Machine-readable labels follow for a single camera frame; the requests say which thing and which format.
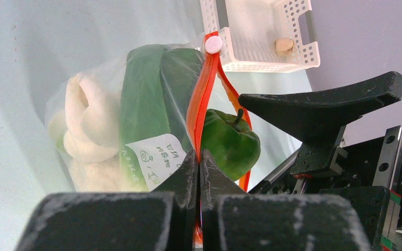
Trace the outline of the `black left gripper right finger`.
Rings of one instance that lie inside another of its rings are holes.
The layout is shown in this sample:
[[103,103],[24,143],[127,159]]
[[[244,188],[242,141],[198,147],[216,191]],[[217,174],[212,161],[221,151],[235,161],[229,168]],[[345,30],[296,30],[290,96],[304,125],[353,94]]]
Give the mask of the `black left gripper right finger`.
[[370,250],[356,211],[337,195],[250,195],[207,150],[199,154],[204,250]]

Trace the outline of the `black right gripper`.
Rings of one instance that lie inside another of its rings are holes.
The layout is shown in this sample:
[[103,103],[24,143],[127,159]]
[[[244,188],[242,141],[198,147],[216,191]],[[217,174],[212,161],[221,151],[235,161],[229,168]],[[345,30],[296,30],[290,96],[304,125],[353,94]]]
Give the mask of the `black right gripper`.
[[[317,92],[238,98],[247,111],[302,142],[401,100],[402,75],[395,71]],[[402,250],[402,126],[346,147],[342,139],[302,144],[251,192],[339,195],[357,212],[373,250]]]

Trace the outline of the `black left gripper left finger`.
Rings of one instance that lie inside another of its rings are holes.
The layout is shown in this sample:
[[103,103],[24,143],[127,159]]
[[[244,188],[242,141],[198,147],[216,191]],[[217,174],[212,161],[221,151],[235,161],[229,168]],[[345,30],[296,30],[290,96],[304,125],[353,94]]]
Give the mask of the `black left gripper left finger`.
[[198,160],[181,166],[152,192],[68,192],[45,196],[17,250],[192,250]]

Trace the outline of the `green pepper toy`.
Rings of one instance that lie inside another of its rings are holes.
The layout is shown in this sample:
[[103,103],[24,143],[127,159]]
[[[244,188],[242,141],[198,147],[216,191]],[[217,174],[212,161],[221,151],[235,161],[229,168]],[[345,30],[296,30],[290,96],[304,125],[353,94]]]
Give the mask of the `green pepper toy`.
[[217,167],[231,180],[237,181],[256,164],[261,153],[260,139],[243,119],[220,110],[206,111],[201,148],[211,152]]

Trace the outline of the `clear zip bag orange zipper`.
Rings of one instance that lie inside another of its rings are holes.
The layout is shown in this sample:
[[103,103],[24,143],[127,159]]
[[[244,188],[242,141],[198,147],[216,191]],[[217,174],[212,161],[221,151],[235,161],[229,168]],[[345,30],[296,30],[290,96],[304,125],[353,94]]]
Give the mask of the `clear zip bag orange zipper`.
[[147,44],[63,83],[44,124],[75,190],[149,192],[202,149],[247,189],[260,140],[221,65],[227,46],[224,31]]

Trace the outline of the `white oyster mushroom toy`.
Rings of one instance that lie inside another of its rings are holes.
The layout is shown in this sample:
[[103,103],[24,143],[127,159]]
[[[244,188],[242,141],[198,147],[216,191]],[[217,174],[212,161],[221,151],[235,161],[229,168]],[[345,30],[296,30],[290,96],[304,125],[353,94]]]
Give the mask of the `white oyster mushroom toy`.
[[98,163],[119,151],[121,82],[78,73],[49,101],[50,139],[74,160]]

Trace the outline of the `green bok choy toy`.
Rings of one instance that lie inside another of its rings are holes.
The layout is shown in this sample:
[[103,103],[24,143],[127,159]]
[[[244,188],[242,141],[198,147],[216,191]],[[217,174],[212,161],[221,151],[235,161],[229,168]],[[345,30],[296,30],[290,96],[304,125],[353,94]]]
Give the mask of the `green bok choy toy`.
[[169,178],[191,149],[186,114],[203,54],[151,44],[127,56],[119,119],[120,165],[127,183],[148,192]]

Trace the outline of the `white cauliflower toy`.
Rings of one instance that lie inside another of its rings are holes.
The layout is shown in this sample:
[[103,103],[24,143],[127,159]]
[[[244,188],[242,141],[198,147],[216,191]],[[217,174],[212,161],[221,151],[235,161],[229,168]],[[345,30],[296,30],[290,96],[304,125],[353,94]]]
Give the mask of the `white cauliflower toy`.
[[119,157],[97,163],[71,160],[69,165],[73,185],[76,191],[83,192],[124,192],[141,191],[127,183],[120,167]]

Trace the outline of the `small beige food piece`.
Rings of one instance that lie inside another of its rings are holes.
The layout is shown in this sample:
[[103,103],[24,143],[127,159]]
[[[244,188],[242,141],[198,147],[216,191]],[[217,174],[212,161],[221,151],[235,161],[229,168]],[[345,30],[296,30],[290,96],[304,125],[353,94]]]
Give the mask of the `small beige food piece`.
[[278,55],[286,55],[293,52],[295,47],[295,42],[291,38],[280,38],[275,42],[275,52]]

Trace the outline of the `white perforated plastic basket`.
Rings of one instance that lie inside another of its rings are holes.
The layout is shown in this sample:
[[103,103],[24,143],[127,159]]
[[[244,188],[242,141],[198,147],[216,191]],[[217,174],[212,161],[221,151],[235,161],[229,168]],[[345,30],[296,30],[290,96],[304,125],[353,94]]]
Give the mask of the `white perforated plastic basket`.
[[[300,19],[310,20],[311,1],[200,1],[204,32],[219,32],[226,72],[291,73],[320,66],[318,42],[302,38]],[[291,38],[292,53],[278,55],[274,42]]]

